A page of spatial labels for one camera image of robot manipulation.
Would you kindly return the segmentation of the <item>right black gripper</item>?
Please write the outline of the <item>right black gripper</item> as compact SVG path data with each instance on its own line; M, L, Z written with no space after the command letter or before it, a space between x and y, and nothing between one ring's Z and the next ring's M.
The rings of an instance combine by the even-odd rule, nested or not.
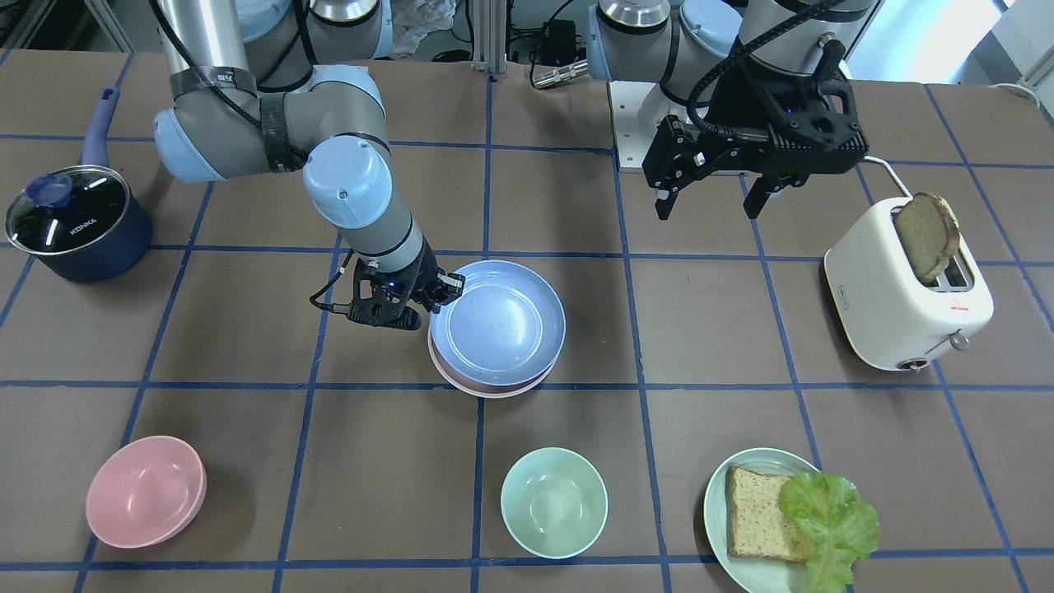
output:
M353 296L345 316L369 325L417 330L422 317L411 304L437 314L441 307L458 300L464 291L464 275L441 273L432 248L422 248L417 258L394 273L382 273L357 256L353 269Z

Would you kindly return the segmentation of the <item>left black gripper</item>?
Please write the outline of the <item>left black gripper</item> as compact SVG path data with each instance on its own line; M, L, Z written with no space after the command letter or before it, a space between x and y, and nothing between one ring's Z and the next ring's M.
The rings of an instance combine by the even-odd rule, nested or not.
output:
M656 125L642 169L655 189L655 212L669 219L680 192L725 166L762 173L743 200L757 219L784 187L801 187L809 174L840 174L857 165L870 145L850 80L838 68L784 75L745 59L718 80L698 129L667 115Z

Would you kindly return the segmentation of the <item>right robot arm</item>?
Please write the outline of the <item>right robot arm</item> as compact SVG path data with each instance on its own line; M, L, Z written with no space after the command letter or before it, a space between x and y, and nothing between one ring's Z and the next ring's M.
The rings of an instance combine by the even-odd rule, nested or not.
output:
M393 176L380 91L357 61L392 45L388 1L153 1L172 108L154 121L165 169L184 183L300 171L353 265L350 303L314 307L415 330L464 280L436 262Z

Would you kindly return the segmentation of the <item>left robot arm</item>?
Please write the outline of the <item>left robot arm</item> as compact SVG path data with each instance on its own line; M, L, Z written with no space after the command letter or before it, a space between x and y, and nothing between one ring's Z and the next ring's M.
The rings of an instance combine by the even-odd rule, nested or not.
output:
M718 172L756 174L743 209L868 153L841 63L872 1L599 1L587 61L607 82L653 83L682 114L659 117L643 158L655 210Z

